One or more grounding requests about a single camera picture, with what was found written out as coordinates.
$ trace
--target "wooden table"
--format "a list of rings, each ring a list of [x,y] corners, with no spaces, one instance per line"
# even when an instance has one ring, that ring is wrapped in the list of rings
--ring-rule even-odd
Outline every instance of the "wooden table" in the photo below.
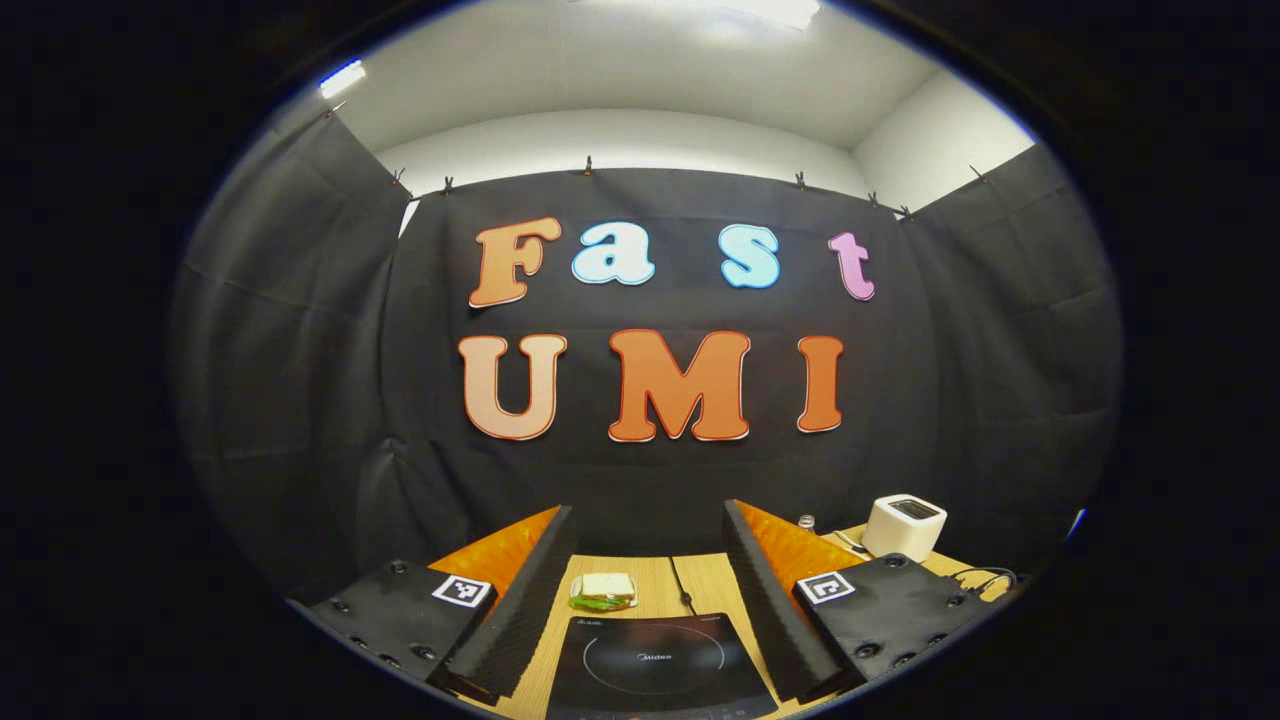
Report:
[[[858,525],[844,530],[854,542],[861,542],[865,525]],[[826,539],[847,547],[835,534],[823,536]],[[812,705],[824,702],[833,696],[818,698],[813,702],[800,705],[795,700],[778,702],[769,671],[764,666],[760,656],[760,647],[751,633],[751,621],[746,615],[746,606],[737,592],[737,580],[733,570],[728,565],[728,556],[723,552],[714,555],[687,555],[675,559],[680,570],[680,579],[685,584],[685,591],[694,598],[694,610],[699,614],[724,612],[733,623],[733,628],[742,639],[751,662],[755,664],[764,684],[768,685],[773,701],[778,703],[778,710],[765,717],[786,717]],[[937,552],[922,562],[927,569],[938,575],[950,575],[957,570],[969,568],[964,562],[952,560]],[[552,694],[552,680],[556,678],[556,665],[559,661],[561,644],[564,642],[564,633],[568,621],[576,616],[591,616],[593,614],[579,611],[568,606],[568,585],[577,575],[585,573],[628,573],[636,582],[636,594],[639,605],[627,610],[608,612],[607,618],[677,618],[689,615],[689,610],[680,602],[680,587],[676,577],[671,571],[671,561],[667,557],[600,557],[593,555],[575,555],[568,561],[564,577],[561,579],[557,591],[556,603],[552,606],[550,616],[547,619],[547,628],[538,642],[534,659],[520,679],[513,697],[500,698],[497,707],[488,707],[474,703],[468,698],[462,698],[472,705],[492,710],[499,715],[516,720],[535,720],[547,715],[547,706]],[[993,575],[983,570],[965,573],[961,575],[964,587],[980,584]],[[1005,592],[1006,583],[992,583],[992,587],[983,593],[983,600],[993,600]]]

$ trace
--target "black fabric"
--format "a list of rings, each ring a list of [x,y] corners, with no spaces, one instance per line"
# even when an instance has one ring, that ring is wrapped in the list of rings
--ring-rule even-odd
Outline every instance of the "black fabric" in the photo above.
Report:
[[[819,530],[876,497],[950,512],[940,550],[1027,568],[1062,539],[1110,443],[1120,329],[1080,200],[1041,147],[899,222],[884,208],[719,173],[543,173],[431,195],[397,240],[407,193],[337,115],[276,122],[200,224],[178,286],[177,387],[206,488],[282,589],[317,600],[393,556],[435,557],[550,503],[580,552],[722,551],[737,497]],[[516,302],[471,309],[484,229],[556,218]],[[634,222],[657,273],[588,284],[586,228]],[[781,277],[733,288],[719,231],[764,225]],[[852,299],[827,241],[868,249],[876,295]],[[681,368],[704,336],[750,337],[750,434],[617,443],[609,337],[659,331]],[[507,340],[503,407],[527,402],[524,336],[563,334],[547,433],[509,442],[466,416],[460,340]],[[842,424],[805,434],[796,342],[833,336]],[[650,411],[650,419],[655,415]]]

